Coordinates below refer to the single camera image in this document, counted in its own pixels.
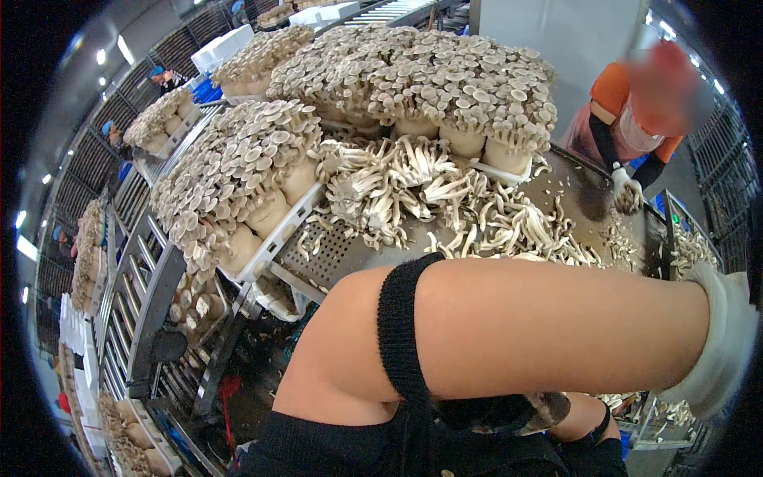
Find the blue plastic basket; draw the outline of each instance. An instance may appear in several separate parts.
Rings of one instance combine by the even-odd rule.
[[[193,94],[194,103],[201,105],[222,98],[223,90],[220,86],[217,88],[212,87],[212,80],[209,79],[209,73],[207,73],[207,78],[204,79],[199,86],[196,86],[193,90]]]

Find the orange shirt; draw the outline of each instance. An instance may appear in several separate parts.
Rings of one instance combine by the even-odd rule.
[[[623,113],[623,108],[628,102],[630,85],[628,75],[622,65],[610,63],[601,72],[596,82],[591,86],[591,99],[615,117]],[[655,153],[663,163],[670,160],[675,148],[681,143],[683,136],[666,137],[662,144],[657,146]]]

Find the black arm sleeve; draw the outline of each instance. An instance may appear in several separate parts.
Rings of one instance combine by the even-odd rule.
[[[599,149],[599,154],[604,159],[604,162],[607,163],[610,172],[612,172],[612,163],[620,158],[617,157],[617,149],[615,148],[615,141],[612,138],[609,125],[591,113],[591,116],[588,118],[588,127],[591,128],[591,134],[594,136],[594,142]]]
[[[636,169],[636,173],[633,174],[633,180],[639,181],[642,189],[646,189],[662,174],[662,170],[665,168],[665,163],[657,156],[655,151],[649,153],[649,157],[646,161]]]

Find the perforated metal sheet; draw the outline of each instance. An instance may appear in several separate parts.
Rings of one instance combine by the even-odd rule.
[[[372,269],[377,266],[399,265],[426,254],[424,248],[430,245],[430,238],[427,236],[428,231],[433,231],[442,242],[446,240],[449,242],[455,236],[450,230],[438,229],[434,222],[422,224],[408,221],[404,223],[404,229],[409,238],[409,250],[385,247],[380,244],[379,251],[377,251],[367,247],[362,237],[345,237],[344,232],[347,229],[348,227],[342,221],[334,224],[332,230],[325,230],[318,222],[311,224],[305,222],[283,246],[275,261],[305,282],[312,279],[318,285],[331,289],[342,277],[352,272]],[[304,248],[310,253],[309,260],[305,260],[297,248],[299,238],[305,231],[307,231],[308,236],[304,241]],[[312,246],[323,231],[325,234],[320,241],[318,254],[313,255]]]

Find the white plastic tray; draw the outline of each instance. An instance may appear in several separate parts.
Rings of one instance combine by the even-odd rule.
[[[172,155],[172,152],[175,150],[178,144],[180,144],[180,141],[183,139],[185,134],[191,130],[193,125],[196,124],[196,121],[198,121],[200,117],[201,109],[198,107],[198,105],[194,105],[191,114],[189,114],[183,120],[183,122],[180,123],[175,132],[172,133],[172,136],[170,136],[167,142],[164,143],[164,147],[157,154],[154,154],[154,156],[162,160],[169,159],[169,157]]]
[[[223,275],[231,282],[254,283],[294,231],[312,214],[313,207],[324,196],[325,187],[323,184],[316,183],[305,192],[304,196],[291,208],[286,217],[270,233],[268,238],[262,241],[262,245],[259,246],[254,256],[252,256],[238,275],[232,275],[220,268]]]
[[[178,469],[182,467],[180,458],[175,454],[175,451],[172,450],[172,447],[169,446],[169,443],[162,433],[159,432],[159,429],[156,428],[156,425],[151,420],[151,416],[146,412],[143,403],[138,399],[128,399],[127,402],[129,402],[130,407],[133,408],[140,426],[146,431],[146,435],[150,437],[153,446],[159,451],[164,462],[166,462],[167,466],[172,470],[172,475],[175,475],[178,472]]]
[[[514,174],[510,174],[500,169],[496,169],[493,166],[488,166],[485,163],[470,163],[470,165],[474,167],[475,169],[481,170],[482,172],[484,172],[487,177],[490,177],[491,179],[498,179],[501,182],[501,184],[503,184],[504,186],[509,186],[509,187],[514,187],[517,184],[526,182],[530,178],[530,173],[533,171],[532,158],[530,158],[530,161],[527,163],[527,168],[525,169],[525,172],[523,172],[521,176],[515,176]]]
[[[106,252],[103,249],[100,250],[101,252],[98,255],[98,278],[95,280],[93,296],[90,300],[90,308],[88,308],[88,314],[93,318],[98,316],[98,311],[101,309],[101,300],[106,288],[106,275],[108,275]]]
[[[228,104],[231,106],[238,106],[241,103],[245,103],[247,101],[270,101],[268,99],[268,95],[247,95],[247,96],[226,96],[223,95],[223,99],[228,101]]]

